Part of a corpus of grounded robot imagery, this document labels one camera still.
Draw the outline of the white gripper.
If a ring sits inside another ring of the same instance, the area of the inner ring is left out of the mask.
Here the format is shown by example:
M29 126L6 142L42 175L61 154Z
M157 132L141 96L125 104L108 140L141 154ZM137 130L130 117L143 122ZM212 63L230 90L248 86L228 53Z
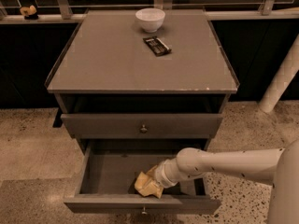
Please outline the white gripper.
M160 199L162 197L164 188L168 189L174 187L177 182L184 179L184 174L179 170L177 161L175 159L162 161L150 168L146 175L155 179L146 183L141 190L141 195L148 197L150 195Z

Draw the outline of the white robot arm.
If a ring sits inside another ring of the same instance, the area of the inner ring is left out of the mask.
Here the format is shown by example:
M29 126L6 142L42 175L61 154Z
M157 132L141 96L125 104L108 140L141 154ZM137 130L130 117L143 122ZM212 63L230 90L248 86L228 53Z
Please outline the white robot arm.
M299 140L284 148L264 150L213 153L183 148L174 159L162 161L143 174L144 184L136 189L144 196L161 197L164 189L208 172L271 186L267 223L299 224Z

